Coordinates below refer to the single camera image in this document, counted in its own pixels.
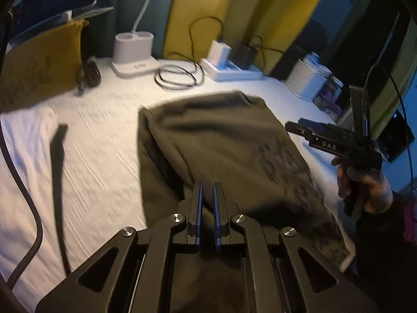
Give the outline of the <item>person's right hand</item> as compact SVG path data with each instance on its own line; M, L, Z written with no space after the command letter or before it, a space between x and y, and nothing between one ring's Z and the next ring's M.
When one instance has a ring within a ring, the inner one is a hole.
M332 165L337 166L338 195L345 199L352 191L352 182L367 187L369 200L365 204L368 213L384 213L393 203L393 191L382 171L359 171L349 165L347 159L334 157Z

